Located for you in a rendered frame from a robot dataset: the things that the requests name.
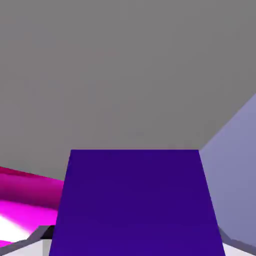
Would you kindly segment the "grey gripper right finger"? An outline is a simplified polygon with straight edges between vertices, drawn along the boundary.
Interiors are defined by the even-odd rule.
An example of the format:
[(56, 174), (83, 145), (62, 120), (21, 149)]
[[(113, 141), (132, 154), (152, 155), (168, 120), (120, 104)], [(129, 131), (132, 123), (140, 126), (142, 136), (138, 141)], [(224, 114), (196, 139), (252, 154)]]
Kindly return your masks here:
[(230, 238), (220, 227), (225, 256), (256, 256), (256, 246)]

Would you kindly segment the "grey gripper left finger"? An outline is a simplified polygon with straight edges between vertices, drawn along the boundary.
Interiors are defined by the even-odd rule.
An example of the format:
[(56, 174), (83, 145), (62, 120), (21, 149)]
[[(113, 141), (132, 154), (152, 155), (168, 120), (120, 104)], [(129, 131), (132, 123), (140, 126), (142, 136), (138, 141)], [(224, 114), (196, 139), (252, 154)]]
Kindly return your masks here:
[(0, 256), (49, 256), (54, 229), (41, 225), (27, 239), (0, 247)]

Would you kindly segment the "small purple cube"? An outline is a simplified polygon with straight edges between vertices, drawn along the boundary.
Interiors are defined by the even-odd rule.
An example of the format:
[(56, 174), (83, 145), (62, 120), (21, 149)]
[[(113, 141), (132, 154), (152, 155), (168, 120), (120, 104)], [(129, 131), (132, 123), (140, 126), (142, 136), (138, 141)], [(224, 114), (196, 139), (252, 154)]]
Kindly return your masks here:
[(199, 151), (73, 149), (49, 256), (226, 256)]

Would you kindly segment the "large magenta box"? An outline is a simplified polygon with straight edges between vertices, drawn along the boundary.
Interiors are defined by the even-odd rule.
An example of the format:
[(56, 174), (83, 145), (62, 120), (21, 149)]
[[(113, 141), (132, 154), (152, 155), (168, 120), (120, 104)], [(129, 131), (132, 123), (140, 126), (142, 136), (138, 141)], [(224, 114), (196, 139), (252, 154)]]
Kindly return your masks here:
[(56, 224), (64, 181), (0, 166), (0, 248)]

